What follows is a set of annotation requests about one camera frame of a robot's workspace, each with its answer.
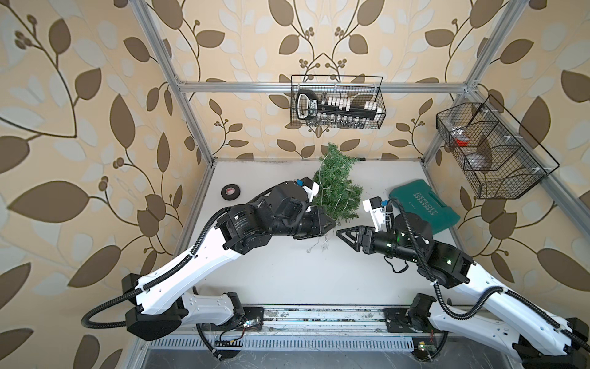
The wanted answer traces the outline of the green plastic tool case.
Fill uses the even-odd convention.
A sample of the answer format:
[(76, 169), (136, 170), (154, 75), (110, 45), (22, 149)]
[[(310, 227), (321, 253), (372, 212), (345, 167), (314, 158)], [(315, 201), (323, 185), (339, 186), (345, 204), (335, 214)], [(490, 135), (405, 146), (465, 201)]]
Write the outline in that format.
[(389, 198), (396, 198), (406, 212), (430, 223), (434, 235), (455, 226), (460, 220), (460, 216), (422, 179), (395, 187), (389, 193)]

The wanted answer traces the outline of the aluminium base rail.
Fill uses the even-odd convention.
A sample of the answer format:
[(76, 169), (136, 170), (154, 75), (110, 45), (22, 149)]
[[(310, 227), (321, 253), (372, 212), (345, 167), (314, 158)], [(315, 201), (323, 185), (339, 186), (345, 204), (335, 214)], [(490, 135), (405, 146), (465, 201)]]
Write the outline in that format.
[(201, 324), (203, 331), (242, 331), (246, 321), (255, 320), (253, 331), (259, 333), (312, 331), (329, 335), (377, 333), (391, 335), (439, 334), (429, 322), (413, 324), (403, 305), (321, 305), (321, 304), (246, 304), (244, 316), (236, 323)]

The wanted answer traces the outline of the red item in basket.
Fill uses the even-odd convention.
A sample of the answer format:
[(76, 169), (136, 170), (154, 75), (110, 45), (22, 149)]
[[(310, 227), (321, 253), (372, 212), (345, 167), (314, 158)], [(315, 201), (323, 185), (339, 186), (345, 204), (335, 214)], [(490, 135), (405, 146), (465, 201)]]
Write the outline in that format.
[(450, 132), (453, 144), (456, 147), (468, 147), (471, 142), (471, 138), (467, 135), (464, 128), (455, 128)]

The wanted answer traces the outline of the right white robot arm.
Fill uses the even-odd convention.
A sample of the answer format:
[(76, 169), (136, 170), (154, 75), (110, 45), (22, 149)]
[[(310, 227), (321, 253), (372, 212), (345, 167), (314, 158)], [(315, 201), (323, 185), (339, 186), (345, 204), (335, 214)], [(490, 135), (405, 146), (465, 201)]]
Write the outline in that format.
[(461, 335), (510, 356), (524, 368), (587, 368), (589, 327), (553, 315), (494, 278), (457, 247), (433, 239), (430, 225), (410, 214), (378, 231), (356, 226), (337, 232), (356, 252), (416, 264), (434, 287), (419, 293), (405, 313), (386, 313), (390, 324), (416, 332)]

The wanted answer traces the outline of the black tape roll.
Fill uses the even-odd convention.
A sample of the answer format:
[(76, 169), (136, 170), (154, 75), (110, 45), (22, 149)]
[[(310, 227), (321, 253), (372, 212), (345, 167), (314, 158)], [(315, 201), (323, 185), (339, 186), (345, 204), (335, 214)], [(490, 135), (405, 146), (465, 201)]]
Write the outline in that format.
[(225, 201), (234, 201), (241, 195), (241, 188), (237, 184), (226, 184), (221, 189), (221, 197)]

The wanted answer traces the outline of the black tool in basket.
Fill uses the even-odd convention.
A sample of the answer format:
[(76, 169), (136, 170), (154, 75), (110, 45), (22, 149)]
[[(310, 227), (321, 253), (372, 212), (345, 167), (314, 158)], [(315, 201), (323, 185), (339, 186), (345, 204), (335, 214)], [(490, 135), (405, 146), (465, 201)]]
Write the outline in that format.
[(353, 105), (349, 98), (339, 98), (325, 93), (316, 93), (310, 89), (301, 89), (292, 106), (299, 120), (359, 120), (379, 121), (387, 113), (375, 101), (369, 100), (362, 105)]

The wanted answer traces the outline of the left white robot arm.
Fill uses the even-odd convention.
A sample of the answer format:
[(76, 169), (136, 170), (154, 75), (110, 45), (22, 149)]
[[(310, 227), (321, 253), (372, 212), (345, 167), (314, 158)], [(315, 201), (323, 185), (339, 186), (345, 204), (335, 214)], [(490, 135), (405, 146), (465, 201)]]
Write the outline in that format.
[(313, 203), (319, 192), (319, 184), (302, 178), (269, 188), (248, 203), (220, 209), (191, 247), (155, 272), (125, 277), (123, 294), (86, 313), (82, 326), (123, 327), (144, 341), (163, 338), (184, 324), (237, 327), (244, 319), (237, 294), (196, 295), (193, 287), (228, 262), (266, 246), (274, 236), (299, 241), (332, 230), (336, 222)]

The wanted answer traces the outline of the small green christmas tree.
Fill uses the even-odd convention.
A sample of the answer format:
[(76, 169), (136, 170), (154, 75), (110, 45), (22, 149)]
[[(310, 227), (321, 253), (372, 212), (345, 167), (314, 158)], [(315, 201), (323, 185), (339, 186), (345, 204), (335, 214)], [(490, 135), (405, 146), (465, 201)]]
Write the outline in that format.
[(314, 196), (313, 203), (323, 207), (326, 214), (337, 223), (359, 217), (357, 212), (363, 188), (350, 178), (356, 163), (356, 158), (344, 155), (337, 145), (330, 143), (313, 177), (319, 184), (319, 192)]

